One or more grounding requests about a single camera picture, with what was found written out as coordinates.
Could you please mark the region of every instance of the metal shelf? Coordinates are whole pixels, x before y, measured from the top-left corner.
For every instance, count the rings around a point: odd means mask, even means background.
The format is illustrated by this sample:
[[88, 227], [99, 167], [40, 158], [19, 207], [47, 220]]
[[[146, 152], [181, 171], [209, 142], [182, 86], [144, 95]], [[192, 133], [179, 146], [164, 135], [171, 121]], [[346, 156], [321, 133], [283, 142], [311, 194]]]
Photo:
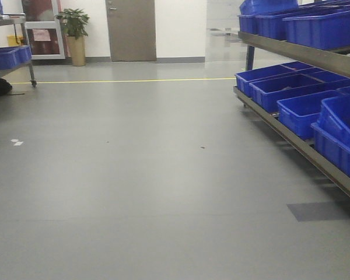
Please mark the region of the metal shelf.
[[0, 26], [4, 25], [21, 25], [24, 24], [25, 19], [17, 18], [17, 19], [0, 19]]
[[340, 169], [338, 169], [321, 154], [319, 154], [308, 143], [295, 135], [274, 116], [266, 112], [257, 103], [239, 91], [237, 87], [234, 87], [233, 91], [239, 100], [241, 100], [247, 107], [251, 108], [256, 114], [258, 114], [258, 116], [261, 117], [263, 121], [265, 121], [281, 137], [287, 140], [298, 152], [300, 152], [306, 159], [314, 164], [321, 172], [323, 172], [330, 180], [332, 180], [350, 197], [350, 177], [348, 177]]
[[252, 47], [281, 54], [350, 78], [350, 57], [341, 54], [350, 52], [350, 47], [323, 51], [245, 32], [239, 32], [239, 38]]
[[27, 63], [23, 63], [23, 64], [20, 64], [20, 65], [17, 65], [15, 66], [14, 68], [11, 68], [11, 69], [6, 69], [6, 70], [0, 70], [0, 78], [13, 72], [13, 71], [16, 71], [17, 69], [21, 68], [21, 67], [24, 67], [24, 66], [28, 66], [30, 65], [31, 62], [27, 62]]
[[[22, 32], [23, 32], [23, 35], [25, 36], [26, 38], [26, 43], [27, 45], [29, 45], [29, 37], [28, 37], [28, 34], [27, 34], [27, 30], [25, 29], [25, 23], [26, 23], [26, 15], [24, 13], [18, 13], [18, 14], [8, 14], [9, 16], [20, 16], [20, 17], [15, 17], [15, 18], [12, 18], [12, 19], [1, 19], [0, 20], [0, 26], [4, 26], [4, 25], [14, 25], [14, 28], [15, 28], [15, 25], [21, 25], [21, 28], [22, 28]], [[20, 64], [20, 65], [17, 65], [16, 67], [12, 68], [12, 69], [6, 69], [6, 70], [0, 70], [0, 78], [13, 72], [13, 71], [16, 71], [17, 69], [21, 68], [21, 67], [24, 67], [24, 66], [28, 66], [29, 67], [29, 72], [30, 72], [30, 77], [31, 77], [31, 85], [32, 87], [36, 87], [36, 80], [35, 80], [35, 76], [34, 76], [34, 69], [33, 69], [33, 65], [32, 65], [32, 62], [29, 61], [29, 62], [26, 62], [26, 63], [23, 63], [23, 64]]]

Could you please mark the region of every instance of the shelf leg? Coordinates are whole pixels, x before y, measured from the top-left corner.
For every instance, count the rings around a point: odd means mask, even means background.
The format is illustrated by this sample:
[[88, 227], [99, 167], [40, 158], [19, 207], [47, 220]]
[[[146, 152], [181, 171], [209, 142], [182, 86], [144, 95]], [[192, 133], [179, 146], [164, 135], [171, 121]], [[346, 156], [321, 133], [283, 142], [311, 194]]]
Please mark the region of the shelf leg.
[[[27, 29], [25, 28], [24, 24], [21, 24], [22, 28], [22, 33], [24, 34], [24, 37], [26, 39], [26, 44], [29, 46], [30, 45], [30, 40], [29, 40], [29, 34], [27, 33]], [[29, 64], [29, 71], [30, 71], [30, 77], [31, 77], [31, 85], [33, 88], [36, 87], [36, 80], [35, 80], [35, 74], [34, 74], [34, 68], [32, 62]]]
[[256, 50], [255, 47], [252, 47], [250, 45], [247, 46], [245, 71], [249, 71], [249, 70], [253, 69], [254, 51], [255, 50]]

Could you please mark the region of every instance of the potted plant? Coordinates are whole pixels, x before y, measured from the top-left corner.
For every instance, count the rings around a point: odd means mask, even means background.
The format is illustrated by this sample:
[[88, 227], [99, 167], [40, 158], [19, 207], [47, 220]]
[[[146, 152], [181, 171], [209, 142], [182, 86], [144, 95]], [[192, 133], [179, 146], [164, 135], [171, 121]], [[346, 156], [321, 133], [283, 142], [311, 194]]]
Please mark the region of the potted plant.
[[88, 36], [85, 26], [89, 16], [82, 9], [64, 9], [55, 17], [60, 20], [61, 28], [67, 36], [72, 65], [86, 65], [84, 37]]

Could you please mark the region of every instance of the gray door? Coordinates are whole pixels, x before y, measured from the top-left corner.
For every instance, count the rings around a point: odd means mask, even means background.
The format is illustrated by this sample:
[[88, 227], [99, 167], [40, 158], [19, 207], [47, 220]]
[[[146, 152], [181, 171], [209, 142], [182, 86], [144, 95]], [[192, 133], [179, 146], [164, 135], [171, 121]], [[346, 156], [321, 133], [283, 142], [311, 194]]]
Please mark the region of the gray door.
[[156, 61], [155, 0], [106, 0], [113, 61]]

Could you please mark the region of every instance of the gray baseboard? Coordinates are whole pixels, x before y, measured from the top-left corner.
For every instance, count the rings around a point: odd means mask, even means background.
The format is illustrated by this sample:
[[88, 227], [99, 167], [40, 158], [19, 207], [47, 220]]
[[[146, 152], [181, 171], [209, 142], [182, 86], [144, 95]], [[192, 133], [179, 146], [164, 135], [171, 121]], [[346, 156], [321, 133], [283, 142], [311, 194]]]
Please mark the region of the gray baseboard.
[[[111, 57], [86, 57], [87, 63], [111, 62]], [[33, 65], [71, 65], [71, 57], [65, 59], [34, 59]]]
[[157, 63], [203, 63], [205, 57], [159, 57]]

